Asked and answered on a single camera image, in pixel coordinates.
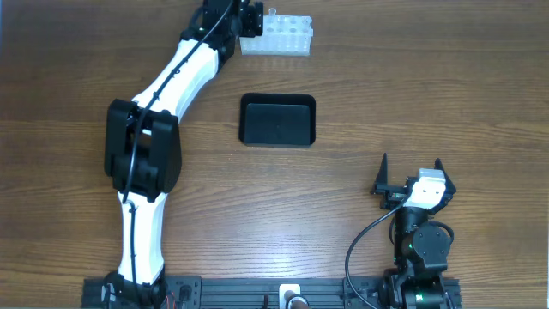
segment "clear plastic box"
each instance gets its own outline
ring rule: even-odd
[[[309,56],[311,54],[312,18],[277,15],[269,9],[263,17],[263,35],[240,38],[243,55]]]

